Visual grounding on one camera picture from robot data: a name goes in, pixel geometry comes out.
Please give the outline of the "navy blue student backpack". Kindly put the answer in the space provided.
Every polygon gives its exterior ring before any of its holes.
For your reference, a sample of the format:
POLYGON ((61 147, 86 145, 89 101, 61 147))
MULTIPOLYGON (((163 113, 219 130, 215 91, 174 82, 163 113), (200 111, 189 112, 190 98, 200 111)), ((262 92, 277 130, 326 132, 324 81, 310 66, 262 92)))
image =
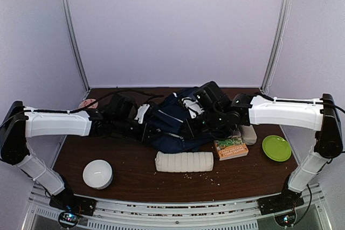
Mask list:
MULTIPOLYGON (((161 152, 174 154, 193 150, 200 145, 216 140, 211 137, 192 138, 184 131, 185 119, 189 116, 189 112, 183 106, 182 99, 195 88, 198 87, 173 92, 160 103, 150 105, 143 121, 154 128, 154 138, 148 141, 151 146, 161 152)), ((230 121, 226 112, 225 118, 232 127, 233 135, 237 124, 230 121)))

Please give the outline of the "purple cover paperback book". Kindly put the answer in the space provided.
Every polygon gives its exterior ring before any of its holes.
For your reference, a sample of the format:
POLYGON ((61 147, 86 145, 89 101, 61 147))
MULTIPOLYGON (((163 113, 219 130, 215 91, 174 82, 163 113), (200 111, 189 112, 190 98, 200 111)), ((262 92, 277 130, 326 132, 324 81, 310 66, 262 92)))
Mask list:
POLYGON ((236 129, 234 132, 233 132, 233 135, 231 136, 231 138, 241 138, 242 137, 242 134, 240 132, 239 129, 236 129))

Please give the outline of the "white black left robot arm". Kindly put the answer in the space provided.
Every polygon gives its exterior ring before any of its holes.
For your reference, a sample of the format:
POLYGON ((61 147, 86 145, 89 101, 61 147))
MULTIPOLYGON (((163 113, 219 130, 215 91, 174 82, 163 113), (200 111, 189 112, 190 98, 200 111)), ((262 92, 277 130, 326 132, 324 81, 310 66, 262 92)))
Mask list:
POLYGON ((137 106, 122 92, 113 95, 120 99, 119 102, 101 109, 92 109, 89 104, 75 110, 39 109, 14 101, 1 123, 1 160, 30 176, 65 210, 75 209, 78 200, 67 180, 45 165, 29 141, 32 138, 111 137, 115 134, 144 138, 149 129, 144 117, 152 104, 137 106))

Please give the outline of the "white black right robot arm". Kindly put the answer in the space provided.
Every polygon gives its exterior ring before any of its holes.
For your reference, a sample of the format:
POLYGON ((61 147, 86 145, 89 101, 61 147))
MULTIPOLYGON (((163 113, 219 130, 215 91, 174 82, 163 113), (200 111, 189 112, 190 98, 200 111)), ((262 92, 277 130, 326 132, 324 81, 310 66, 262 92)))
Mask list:
POLYGON ((288 209, 309 182, 332 159, 343 151, 341 121, 330 94, 318 99, 281 99, 262 93, 239 93, 233 99, 214 82, 193 88, 181 98, 190 112, 185 123, 187 133, 196 137, 201 133, 215 134, 220 127, 274 124, 304 128, 315 132, 315 144, 307 157, 286 179, 276 203, 288 209))

